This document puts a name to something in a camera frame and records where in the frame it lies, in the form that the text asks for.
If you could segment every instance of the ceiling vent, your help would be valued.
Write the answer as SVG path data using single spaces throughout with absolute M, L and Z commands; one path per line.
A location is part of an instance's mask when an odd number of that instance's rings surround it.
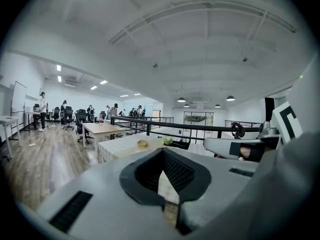
M 71 87 L 71 88 L 75 88 L 77 87 L 77 83 L 75 82 L 72 82 L 72 81 L 64 81 L 64 85 L 67 86 L 67 87 Z

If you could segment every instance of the ceiling light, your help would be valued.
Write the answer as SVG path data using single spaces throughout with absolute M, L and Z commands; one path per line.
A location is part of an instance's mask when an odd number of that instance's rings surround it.
M 227 102 L 233 102 L 234 100 L 235 100 L 235 97 L 233 97 L 231 95 L 226 98 Z
M 186 102 L 185 98 L 178 98 L 178 102 Z

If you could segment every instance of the wooden floor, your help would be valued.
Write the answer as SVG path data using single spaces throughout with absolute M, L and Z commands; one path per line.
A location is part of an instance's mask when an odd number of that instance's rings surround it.
M 51 193 L 61 188 L 77 175 L 98 163 L 94 139 L 89 139 L 86 149 L 83 142 L 77 142 L 80 135 L 74 130 L 65 130 L 58 123 L 52 127 L 46 123 L 44 132 L 21 131 L 22 147 L 19 142 L 10 141 L 13 158 L 4 165 L 8 184 L 15 199 L 35 210 Z M 7 145 L 0 150 L 7 156 Z

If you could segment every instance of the ceiling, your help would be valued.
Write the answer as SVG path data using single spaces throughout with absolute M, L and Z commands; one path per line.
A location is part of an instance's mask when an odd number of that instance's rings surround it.
M 135 92 L 110 82 L 100 84 L 100 82 L 105 80 L 103 78 L 96 78 L 67 67 L 62 67 L 61 71 L 58 71 L 56 64 L 48 63 L 46 61 L 34 59 L 33 62 L 37 68 L 41 70 L 46 81 L 56 83 L 57 85 L 71 86 L 71 88 L 73 88 L 72 86 L 75 86 L 74 88 L 79 90 L 123 101 L 137 97 L 143 98 L 142 95 L 134 95 Z M 61 83 L 58 82 L 58 76 L 61 76 Z
M 103 43 L 122 51 L 124 61 L 131 55 L 127 68 L 114 71 L 126 77 L 125 71 L 135 66 L 141 80 L 113 77 L 110 82 L 134 86 L 153 99 L 160 85 L 176 108 L 184 105 L 176 102 L 179 97 L 225 109 L 283 90 L 292 86 L 315 50 L 288 0 L 35 0 L 26 11 L 38 19 L 59 19 L 61 35 L 81 39 L 92 49 Z M 63 28 L 74 31 L 66 34 Z M 101 80 L 79 72 L 70 76 L 84 88 Z M 115 97 L 133 94 L 111 83 L 99 86 L 102 90 Z M 226 102 L 229 95 L 234 102 Z

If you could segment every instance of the black railing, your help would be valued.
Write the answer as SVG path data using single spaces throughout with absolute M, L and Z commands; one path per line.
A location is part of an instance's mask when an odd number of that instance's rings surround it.
M 222 132 L 232 132 L 230 127 L 220 127 L 220 126 L 203 126 L 203 125 L 189 125 L 189 124 L 178 124 L 178 123 L 170 123 L 170 122 L 163 122 L 163 121 L 152 121 L 152 120 L 142 120 L 143 117 L 127 117 L 127 116 L 112 116 L 111 117 L 111 124 L 114 126 L 119 126 L 123 128 L 128 128 L 127 135 L 137 134 L 140 132 L 146 132 L 146 135 L 149 136 L 150 133 L 158 134 L 158 135 L 165 135 L 170 137 L 176 137 L 181 139 L 188 139 L 189 142 L 191 140 L 195 140 L 195 143 L 198 141 L 203 141 L 205 138 L 197 137 L 198 131 L 203 131 L 203 136 L 205 136 L 206 131 L 208 132 L 217 132 L 217 138 L 221 138 Z M 169 127 L 169 128 L 178 128 L 182 130 L 190 130 L 189 136 L 184 135 L 175 135 L 170 133 L 163 133 L 163 132 L 156 132 L 151 131 L 152 127 Z M 192 137 L 192 130 L 196 131 L 196 137 Z M 245 128 L 246 132 L 259 132 L 259 128 Z
M 232 123 L 238 123 L 240 125 L 242 125 L 243 127 L 249 127 L 252 128 L 254 127 L 254 125 L 256 124 L 261 124 L 260 122 L 244 122 L 244 121 L 235 121 L 235 120 L 224 120 L 224 126 L 225 127 L 231 127 Z

